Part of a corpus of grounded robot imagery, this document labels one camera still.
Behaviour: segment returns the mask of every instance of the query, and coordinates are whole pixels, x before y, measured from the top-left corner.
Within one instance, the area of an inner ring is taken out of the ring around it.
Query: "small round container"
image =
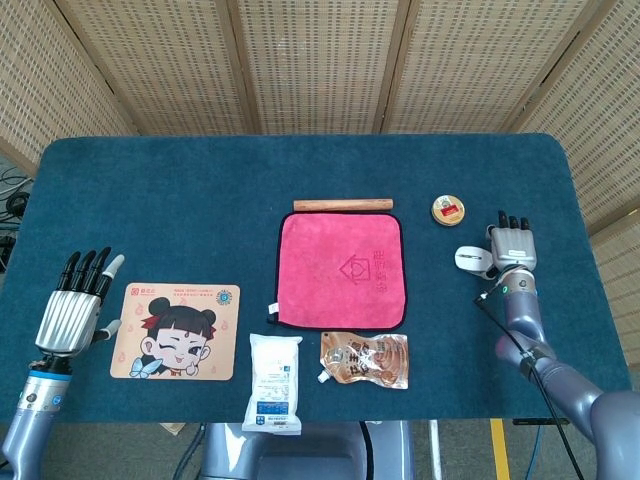
[[[440,225],[453,227],[464,218],[464,204],[458,197],[442,195],[433,202],[431,214]]]

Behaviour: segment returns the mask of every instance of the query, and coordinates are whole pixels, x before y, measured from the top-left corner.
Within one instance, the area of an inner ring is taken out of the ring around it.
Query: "white packet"
[[[300,435],[298,344],[302,337],[266,337],[252,333],[253,383],[242,430]]]

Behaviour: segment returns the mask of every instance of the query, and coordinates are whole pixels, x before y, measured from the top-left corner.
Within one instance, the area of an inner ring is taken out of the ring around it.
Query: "pink cloth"
[[[278,322],[386,330],[403,320],[400,224],[385,214],[298,213],[282,226]]]

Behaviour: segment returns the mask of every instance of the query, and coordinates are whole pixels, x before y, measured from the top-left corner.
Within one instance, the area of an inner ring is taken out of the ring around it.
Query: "wooden stick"
[[[392,198],[361,198],[350,200],[294,200],[294,212],[334,212],[345,210],[391,210]]]

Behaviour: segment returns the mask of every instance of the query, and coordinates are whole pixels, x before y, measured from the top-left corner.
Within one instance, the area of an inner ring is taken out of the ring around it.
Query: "wicker screen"
[[[640,195],[640,3],[620,0],[523,125],[567,151],[587,225]]]
[[[384,129],[499,130],[586,3],[423,0]]]
[[[58,4],[143,133],[246,131],[215,1]]]
[[[393,0],[240,0],[265,133],[371,133]]]
[[[41,0],[0,6],[0,147],[31,175],[56,138],[135,133],[53,13]]]
[[[622,219],[612,234],[592,239],[609,305],[628,364],[640,364],[640,213]]]

